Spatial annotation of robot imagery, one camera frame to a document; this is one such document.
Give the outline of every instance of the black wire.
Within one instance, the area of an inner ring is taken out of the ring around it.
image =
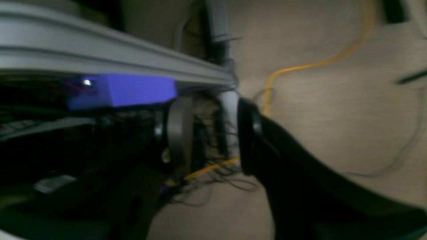
[[[425,115],[424,115],[424,88],[418,90],[417,99],[418,99],[418,120],[415,127],[414,134],[409,138],[405,145],[399,150],[394,159],[389,165],[382,169],[372,171],[370,173],[354,173],[354,172],[341,172],[348,175],[358,176],[358,177],[375,177],[381,175],[388,170],[391,170],[395,167],[398,162],[403,162],[406,160],[409,153],[414,149],[415,145],[419,142],[425,132]]]

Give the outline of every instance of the beige carpet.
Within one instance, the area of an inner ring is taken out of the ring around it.
[[[242,37],[232,47],[240,90],[247,97],[262,88],[272,71],[334,56],[360,33],[358,0],[228,0],[228,6],[232,36]],[[272,118],[333,169],[368,173],[390,163],[413,135],[417,88],[424,83],[395,82],[424,68],[427,41],[415,25],[386,25],[377,6],[376,28],[354,55],[279,78]],[[427,207],[426,139],[386,174],[352,179]],[[244,193],[220,185],[204,208],[164,209],[149,239],[269,239],[270,233],[262,191]]]

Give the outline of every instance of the purple 3d-printed box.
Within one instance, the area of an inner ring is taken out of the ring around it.
[[[161,103],[176,97],[172,78],[116,73],[67,79],[64,91],[72,111]]]

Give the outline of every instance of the yellow cable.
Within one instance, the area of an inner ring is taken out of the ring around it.
[[[190,175],[187,175],[186,177],[184,177],[184,180],[190,180],[190,179],[195,178],[196,176],[198,176],[198,175],[200,175],[202,173],[206,173],[206,172],[212,171],[212,170],[214,170],[214,169],[216,169],[218,167],[222,167],[222,166],[225,166],[225,165],[228,165],[228,164],[231,164],[231,163],[234,163],[234,162],[238,162],[238,161],[240,161],[240,159],[233,158],[233,159],[227,160],[227,161],[225,161],[223,163],[212,165],[210,167],[204,168],[204,169],[199,170],[197,172],[193,172]]]
[[[276,81],[277,77],[281,74],[298,71],[302,69],[312,68],[312,67],[319,67],[327,64],[332,64],[334,62],[337,62],[338,60],[341,60],[350,54],[354,53],[362,44],[366,42],[366,40],[369,38],[374,26],[375,26],[375,7],[372,0],[361,0],[362,5],[362,33],[360,35],[360,39],[358,42],[352,44],[344,51],[340,52],[335,57],[332,57],[330,59],[320,61],[317,63],[307,64],[307,65],[300,65],[295,67],[288,67],[280,69],[268,77],[268,80],[266,84],[264,85],[264,98],[263,98],[263,114],[266,116],[270,116],[270,108],[271,108],[271,89],[274,85],[274,82]]]

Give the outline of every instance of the red wire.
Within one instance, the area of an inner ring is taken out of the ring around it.
[[[76,89],[76,90],[79,90],[80,92],[83,92],[83,93],[86,93],[86,94],[89,94],[89,95],[94,95],[94,94],[96,94],[96,92],[95,92],[95,91],[88,91],[88,90],[86,90],[86,89],[84,89],[84,88],[78,87],[78,86],[73,85],[73,84],[68,83],[68,82],[64,82],[64,85],[69,86],[69,87],[72,87],[72,88],[74,88],[74,89]]]

